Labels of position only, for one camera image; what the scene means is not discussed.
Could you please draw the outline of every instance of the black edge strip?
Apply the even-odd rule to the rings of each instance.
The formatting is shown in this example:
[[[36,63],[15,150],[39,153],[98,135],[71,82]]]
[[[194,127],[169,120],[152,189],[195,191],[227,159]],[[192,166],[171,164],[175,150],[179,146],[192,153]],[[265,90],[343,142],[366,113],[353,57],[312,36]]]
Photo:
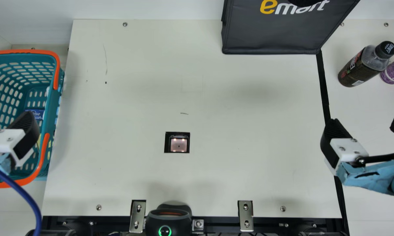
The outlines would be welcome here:
[[[318,76],[320,79],[321,100],[323,103],[324,121],[325,123],[327,123],[327,121],[331,119],[331,113],[329,112],[327,82],[325,80],[323,52],[321,50],[317,54],[317,66],[318,66]],[[343,231],[348,236],[350,236],[350,233],[348,231],[347,212],[345,210],[343,186],[341,184],[340,179],[337,176],[334,177],[334,182],[335,182],[335,190],[337,191],[338,205],[340,206],[341,217],[343,218],[343,222],[344,222]]]

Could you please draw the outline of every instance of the green indicator light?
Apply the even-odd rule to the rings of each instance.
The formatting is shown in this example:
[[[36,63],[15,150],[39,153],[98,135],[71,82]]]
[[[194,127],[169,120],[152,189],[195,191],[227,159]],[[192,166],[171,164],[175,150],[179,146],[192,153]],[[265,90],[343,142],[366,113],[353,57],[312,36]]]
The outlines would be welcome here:
[[[159,236],[170,236],[172,234],[172,230],[169,226],[161,226],[158,230]]]

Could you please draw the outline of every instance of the emart logo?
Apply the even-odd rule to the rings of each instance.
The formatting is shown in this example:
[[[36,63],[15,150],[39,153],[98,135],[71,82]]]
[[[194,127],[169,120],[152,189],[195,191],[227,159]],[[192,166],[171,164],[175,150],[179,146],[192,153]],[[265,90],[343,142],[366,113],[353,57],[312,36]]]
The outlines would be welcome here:
[[[304,12],[310,12],[315,10],[324,10],[325,4],[329,3],[329,0],[324,0],[322,2],[316,3],[309,7],[298,8],[297,6],[290,3],[280,3],[278,4],[277,0],[263,0],[261,3],[260,11],[263,14],[272,14],[274,12],[275,15],[286,15],[290,10],[290,14],[300,14]]]

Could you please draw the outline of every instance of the white shelf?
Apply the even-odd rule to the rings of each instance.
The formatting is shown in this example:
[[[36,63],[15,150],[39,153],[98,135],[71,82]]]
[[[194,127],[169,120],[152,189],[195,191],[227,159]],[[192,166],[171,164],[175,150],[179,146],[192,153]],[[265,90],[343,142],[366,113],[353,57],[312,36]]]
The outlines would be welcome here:
[[[314,55],[223,55],[220,21],[123,22],[74,21],[44,215],[129,215],[146,199],[341,216]],[[166,131],[190,132],[191,153],[164,154]]]

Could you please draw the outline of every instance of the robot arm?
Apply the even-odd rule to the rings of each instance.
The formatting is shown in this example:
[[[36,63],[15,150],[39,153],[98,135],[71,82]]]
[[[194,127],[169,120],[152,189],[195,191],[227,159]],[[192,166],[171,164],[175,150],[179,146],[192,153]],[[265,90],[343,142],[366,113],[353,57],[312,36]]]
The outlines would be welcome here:
[[[394,121],[391,125],[394,132]],[[369,156],[338,119],[327,122],[321,151],[331,172],[343,185],[362,187],[394,196],[394,153]]]

